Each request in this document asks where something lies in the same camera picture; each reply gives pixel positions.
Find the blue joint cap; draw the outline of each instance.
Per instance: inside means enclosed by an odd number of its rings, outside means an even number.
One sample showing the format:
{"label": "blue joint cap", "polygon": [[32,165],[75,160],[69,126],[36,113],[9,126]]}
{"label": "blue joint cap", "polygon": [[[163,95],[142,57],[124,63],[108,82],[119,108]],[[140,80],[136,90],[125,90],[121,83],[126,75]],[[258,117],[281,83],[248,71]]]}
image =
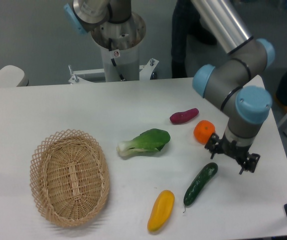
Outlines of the blue joint cap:
{"label": "blue joint cap", "polygon": [[235,99],[238,114],[248,123],[262,124],[268,117],[273,104],[272,97],[262,87],[246,86]]}
{"label": "blue joint cap", "polygon": [[211,64],[202,66],[194,75],[192,80],[193,89],[200,94],[203,98],[205,97],[205,89],[215,67]]}
{"label": "blue joint cap", "polygon": [[71,23],[72,27],[77,31],[77,33],[80,35],[87,34],[86,30],[83,28],[68,3],[63,7],[63,9],[69,22]]}
{"label": "blue joint cap", "polygon": [[264,38],[259,38],[256,41],[261,43],[265,48],[267,53],[267,66],[265,68],[268,68],[274,62],[276,57],[274,46]]}

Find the vegetable leaf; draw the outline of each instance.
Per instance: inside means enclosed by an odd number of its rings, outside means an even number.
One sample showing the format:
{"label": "vegetable leaf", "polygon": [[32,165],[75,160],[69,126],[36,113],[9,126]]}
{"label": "vegetable leaf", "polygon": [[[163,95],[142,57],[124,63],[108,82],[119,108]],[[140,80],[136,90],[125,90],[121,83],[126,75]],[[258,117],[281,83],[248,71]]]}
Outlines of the vegetable leaf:
{"label": "vegetable leaf", "polygon": [[117,152],[123,157],[139,152],[160,152],[169,141],[167,131],[153,128],[132,140],[119,142]]}

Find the yellow squash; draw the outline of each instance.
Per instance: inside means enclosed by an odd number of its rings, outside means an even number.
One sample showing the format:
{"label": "yellow squash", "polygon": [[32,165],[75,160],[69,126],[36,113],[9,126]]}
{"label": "yellow squash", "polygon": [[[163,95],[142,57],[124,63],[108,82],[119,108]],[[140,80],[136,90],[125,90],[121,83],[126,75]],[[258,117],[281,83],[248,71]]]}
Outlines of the yellow squash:
{"label": "yellow squash", "polygon": [[147,224],[149,232],[158,231],[172,214],[175,195],[169,191],[162,191],[154,202]]}

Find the green cucumber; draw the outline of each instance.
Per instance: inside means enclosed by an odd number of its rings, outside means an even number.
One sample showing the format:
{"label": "green cucumber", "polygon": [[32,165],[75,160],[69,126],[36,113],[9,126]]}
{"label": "green cucumber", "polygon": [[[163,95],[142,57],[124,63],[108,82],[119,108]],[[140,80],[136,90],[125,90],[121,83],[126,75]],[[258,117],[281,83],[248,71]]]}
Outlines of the green cucumber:
{"label": "green cucumber", "polygon": [[191,185],[188,187],[187,191],[185,192],[183,198],[184,206],[190,206],[196,200],[198,194],[209,182],[210,179],[216,175],[218,171],[218,165],[214,162],[208,163],[203,169],[199,172],[199,174],[195,177],[192,181]]}

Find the woven basket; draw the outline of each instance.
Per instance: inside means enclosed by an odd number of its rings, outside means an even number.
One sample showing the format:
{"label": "woven basket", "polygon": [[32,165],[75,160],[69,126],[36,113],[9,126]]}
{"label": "woven basket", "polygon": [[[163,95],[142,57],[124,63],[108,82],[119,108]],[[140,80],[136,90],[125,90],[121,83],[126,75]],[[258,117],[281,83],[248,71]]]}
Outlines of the woven basket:
{"label": "woven basket", "polygon": [[69,129],[46,138],[32,155],[30,187],[41,216],[60,227],[94,218],[109,193],[108,167],[98,142]]}

